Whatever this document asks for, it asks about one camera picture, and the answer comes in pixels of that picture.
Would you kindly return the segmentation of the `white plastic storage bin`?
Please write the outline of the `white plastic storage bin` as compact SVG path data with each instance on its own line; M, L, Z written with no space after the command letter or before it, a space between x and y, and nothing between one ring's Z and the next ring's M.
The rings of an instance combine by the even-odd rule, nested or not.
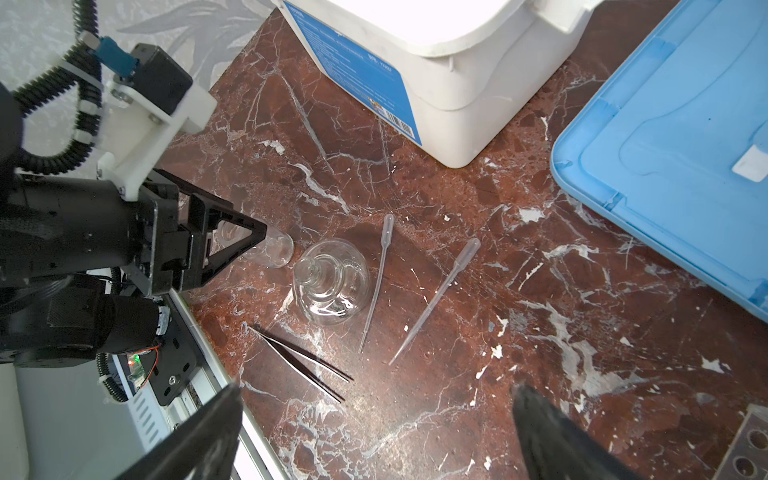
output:
M317 67L450 168L560 68L593 1L280 1Z

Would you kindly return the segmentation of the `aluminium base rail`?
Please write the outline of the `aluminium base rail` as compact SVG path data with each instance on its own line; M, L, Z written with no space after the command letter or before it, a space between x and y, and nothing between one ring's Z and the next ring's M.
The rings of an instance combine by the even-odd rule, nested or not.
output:
M144 455L122 479L285 479L287 473L179 293L129 399Z

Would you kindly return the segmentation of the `green circuit board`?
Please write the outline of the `green circuit board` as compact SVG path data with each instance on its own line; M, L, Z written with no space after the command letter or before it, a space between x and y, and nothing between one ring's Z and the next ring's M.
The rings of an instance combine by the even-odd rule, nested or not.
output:
M129 381L129 384L131 385L132 391L137 392L143 387L143 385L145 384L145 381L147 380L147 377L148 377L147 371L142 364L141 355L139 354L128 355L126 357L126 361L127 361L126 378Z

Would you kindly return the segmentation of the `clear acrylic test tube rack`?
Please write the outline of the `clear acrylic test tube rack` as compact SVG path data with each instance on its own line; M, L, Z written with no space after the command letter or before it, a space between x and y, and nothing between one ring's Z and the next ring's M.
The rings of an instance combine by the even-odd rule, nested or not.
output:
M748 406L745 419L713 479L767 480L766 406Z

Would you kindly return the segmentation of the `black metal tweezers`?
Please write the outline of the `black metal tweezers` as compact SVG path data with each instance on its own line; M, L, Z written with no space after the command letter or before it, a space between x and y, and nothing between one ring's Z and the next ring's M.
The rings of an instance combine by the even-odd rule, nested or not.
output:
M309 351L306 351L302 348L299 348L293 344L285 342L284 340L281 340L280 338L275 337L274 335L268 332L259 330L251 325L247 325L246 328L251 333L254 333L261 340L263 340L266 343L266 345L278 357L280 357L281 360L286 365L288 365L294 372L300 375L303 379L305 379L310 385L312 385L318 391L322 392L323 394L325 394L327 397L329 397L330 399L332 399L338 404L341 404L345 401L345 399L339 393L337 393L328 385L326 385L319 378L319 376L307 366L307 364L312 364L314 366L317 366L320 369L327 371L332 376L335 376L337 379L345 383L353 382L353 378L351 376L342 372L341 370L329 364L328 362L320 359L317 355Z

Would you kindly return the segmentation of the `clear plastic pipette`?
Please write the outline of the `clear plastic pipette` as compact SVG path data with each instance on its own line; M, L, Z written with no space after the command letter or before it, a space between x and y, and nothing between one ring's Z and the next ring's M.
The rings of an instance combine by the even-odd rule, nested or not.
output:
M471 238L468 240L468 242L466 243L462 251L455 258L452 270L447 275L447 277L443 280L443 282L441 283L441 285L433 295L432 299L427 304L426 308L423 310L423 312L420 314L420 316L418 317L418 319L416 320L412 328L409 330L408 335L406 336L405 340L403 341L403 343L401 344L401 346L399 347L395 355L388 362L389 366L392 366L397 361L397 359L406 351L406 349L412 343L412 341L414 340L414 338L416 337L420 329L426 323L427 319L430 317L432 312L437 307L437 304L442 299L445 292L454 283L459 273L465 270L467 265L471 262L471 260L474 258L474 256L480 249L480 246L481 246L481 241L478 238Z
M379 267L377 271L377 277L376 282L374 284L374 290L371 297L371 303L369 310L367 312L366 321L363 329L362 338L358 347L358 353L362 354L364 350L364 346L367 340L367 336L370 331L371 323L373 320L373 315L375 311L375 305L380 293L381 284L383 281L384 276L384 268L386 263L386 257L387 252L389 249L389 246L391 245L393 231L394 231L394 225L395 225L395 216L392 213L388 213L384 216L383 225L382 225L382 234L380 239L380 245L381 245L381 255L379 260Z

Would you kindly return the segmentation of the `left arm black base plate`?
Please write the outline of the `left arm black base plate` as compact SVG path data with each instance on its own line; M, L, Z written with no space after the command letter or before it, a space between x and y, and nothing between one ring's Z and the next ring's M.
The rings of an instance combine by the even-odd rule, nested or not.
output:
M203 356L189 327L169 295L163 296L170 308L169 326L161 337L159 356L151 355L149 386L161 407L167 407L189 385L202 366Z

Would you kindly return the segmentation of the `small clear glass beaker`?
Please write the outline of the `small clear glass beaker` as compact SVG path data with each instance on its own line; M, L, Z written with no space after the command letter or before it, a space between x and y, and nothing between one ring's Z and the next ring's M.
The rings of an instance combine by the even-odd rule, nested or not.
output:
M251 231L244 227L222 221L214 232L213 238L218 247L226 248L247 238L250 234ZM293 239L276 227L269 226L265 239L244 252L239 258L266 268L282 268L290 262L293 253Z

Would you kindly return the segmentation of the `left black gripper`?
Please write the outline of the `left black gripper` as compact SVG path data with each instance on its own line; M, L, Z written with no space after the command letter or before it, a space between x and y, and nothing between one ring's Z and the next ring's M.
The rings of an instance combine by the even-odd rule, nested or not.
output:
M187 198L179 220L179 196ZM110 181L17 175L1 204L1 285L21 288L102 268L120 268L148 296L207 285L268 226L165 170L135 201Z

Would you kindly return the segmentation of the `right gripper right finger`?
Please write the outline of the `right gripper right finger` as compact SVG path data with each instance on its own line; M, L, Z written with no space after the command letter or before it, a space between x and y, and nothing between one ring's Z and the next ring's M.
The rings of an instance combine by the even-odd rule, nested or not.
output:
M512 414L530 479L637 479L529 385L514 390Z

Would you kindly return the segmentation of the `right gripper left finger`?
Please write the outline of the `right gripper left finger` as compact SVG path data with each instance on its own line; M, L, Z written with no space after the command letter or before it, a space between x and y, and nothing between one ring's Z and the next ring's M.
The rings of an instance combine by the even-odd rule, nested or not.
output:
M230 384L119 479L228 479L242 428L241 388Z

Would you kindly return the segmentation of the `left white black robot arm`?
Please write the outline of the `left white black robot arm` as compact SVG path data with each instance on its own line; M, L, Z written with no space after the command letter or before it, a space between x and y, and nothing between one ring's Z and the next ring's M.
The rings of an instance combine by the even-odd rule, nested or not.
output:
M160 47L120 48L92 1L76 43L1 93L1 360L76 366L152 348L158 298L206 285L265 223L157 163L216 101Z

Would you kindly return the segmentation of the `blue plastic bin lid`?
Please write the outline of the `blue plastic bin lid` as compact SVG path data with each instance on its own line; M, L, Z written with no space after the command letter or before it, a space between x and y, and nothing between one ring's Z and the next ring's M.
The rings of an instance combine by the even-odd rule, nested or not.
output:
M572 197L767 316L767 5L682 1L556 140Z

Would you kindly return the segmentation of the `clear glass alcohol lamp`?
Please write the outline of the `clear glass alcohol lamp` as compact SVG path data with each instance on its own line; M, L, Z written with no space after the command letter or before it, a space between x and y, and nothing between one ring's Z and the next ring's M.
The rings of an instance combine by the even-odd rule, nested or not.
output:
M358 318L371 298L365 258L349 241L331 238L307 249L293 267L293 292L302 315L331 327Z

